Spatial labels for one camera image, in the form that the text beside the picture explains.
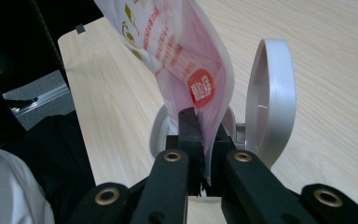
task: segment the plastic bag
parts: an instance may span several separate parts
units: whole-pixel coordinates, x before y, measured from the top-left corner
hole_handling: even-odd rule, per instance
[[[177,133],[178,113],[194,106],[204,144],[204,176],[234,89],[232,64],[193,0],[94,0],[127,48],[155,74]]]

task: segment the white round object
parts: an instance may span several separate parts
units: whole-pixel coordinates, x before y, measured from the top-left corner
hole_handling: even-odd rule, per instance
[[[296,117],[296,82],[292,57],[284,40],[261,40],[246,99],[245,149],[268,168],[279,158]]]

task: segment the brass hole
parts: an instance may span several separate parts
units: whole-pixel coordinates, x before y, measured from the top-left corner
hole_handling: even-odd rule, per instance
[[[235,153],[234,157],[237,161],[251,161],[252,160],[251,155],[244,153],[244,152]]]
[[[108,205],[117,201],[120,193],[117,188],[101,189],[100,192],[95,195],[95,202],[99,205]]]
[[[179,161],[181,158],[182,156],[176,152],[170,152],[164,155],[166,161]]]
[[[326,189],[316,189],[313,196],[320,202],[330,207],[342,206],[342,200],[334,192]]]

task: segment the light wood surface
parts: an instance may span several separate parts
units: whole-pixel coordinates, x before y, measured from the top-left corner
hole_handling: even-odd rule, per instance
[[[296,192],[335,187],[358,203],[358,0],[198,1],[223,39],[236,78],[231,101],[244,122],[258,42],[283,38],[296,72],[291,139],[272,167]],[[118,40],[106,19],[60,40],[97,184],[128,187],[146,177],[148,137],[162,105],[156,80]],[[190,201],[188,223],[224,223],[219,203]]]

